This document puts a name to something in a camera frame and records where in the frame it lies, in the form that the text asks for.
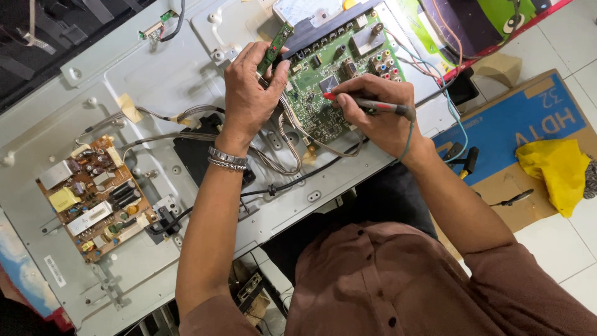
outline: left hand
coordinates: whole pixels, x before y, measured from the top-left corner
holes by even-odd
[[[226,139],[220,142],[234,142],[248,149],[278,104],[288,81],[290,61],[282,61],[276,67],[269,87],[264,90],[257,82],[256,73],[269,45],[269,42],[249,43],[226,68],[226,121],[218,137]]]

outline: integrated circuit chip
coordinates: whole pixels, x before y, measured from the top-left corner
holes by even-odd
[[[334,87],[338,86],[338,80],[334,76],[329,76],[328,78],[319,82],[319,88],[322,92],[331,92]]]

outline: label sticker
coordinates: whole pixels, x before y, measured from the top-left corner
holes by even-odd
[[[62,274],[60,273],[58,266],[56,266],[56,263],[54,263],[52,256],[49,255],[49,256],[45,257],[44,261],[46,264],[48,264],[50,271],[52,271],[52,275],[54,276],[54,279],[58,283],[58,286],[61,288],[64,287],[64,285],[66,285],[66,281],[64,281],[64,277],[62,277]]]

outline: green circuit board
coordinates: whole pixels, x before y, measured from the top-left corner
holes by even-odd
[[[365,13],[292,57],[285,93],[293,113],[308,133],[303,138],[307,146],[318,149],[311,144],[312,139],[328,144],[351,130],[342,110],[333,108],[323,92],[365,73],[388,80],[405,80],[379,23],[375,11]],[[380,63],[387,66],[382,70]]]

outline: orange wire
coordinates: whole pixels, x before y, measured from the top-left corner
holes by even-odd
[[[458,39],[458,36],[456,36],[452,29],[450,29],[450,27],[446,24],[444,17],[442,17],[442,13],[439,11],[437,2],[435,2],[435,0],[432,1],[433,6],[435,7],[435,11],[438,12],[438,17],[440,21],[442,22],[448,33],[450,33],[450,35],[452,35],[454,39],[456,39],[456,43],[458,43],[458,49],[460,50],[460,60],[458,61],[458,67],[456,68],[456,77],[458,77],[458,75],[460,75],[460,68],[462,67],[462,43],[460,42],[460,39]]]

